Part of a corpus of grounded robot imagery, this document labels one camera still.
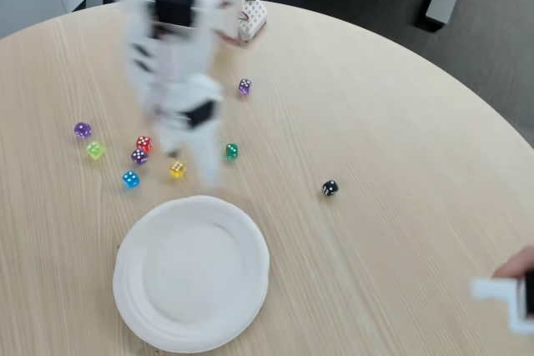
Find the person's hand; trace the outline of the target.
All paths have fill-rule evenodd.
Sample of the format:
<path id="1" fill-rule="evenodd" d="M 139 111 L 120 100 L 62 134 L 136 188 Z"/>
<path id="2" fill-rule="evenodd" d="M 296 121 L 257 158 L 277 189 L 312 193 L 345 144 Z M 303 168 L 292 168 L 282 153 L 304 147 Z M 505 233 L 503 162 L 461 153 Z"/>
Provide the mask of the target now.
<path id="1" fill-rule="evenodd" d="M 504 262 L 492 275 L 493 278 L 520 278 L 533 270 L 534 246 L 527 245 Z"/>

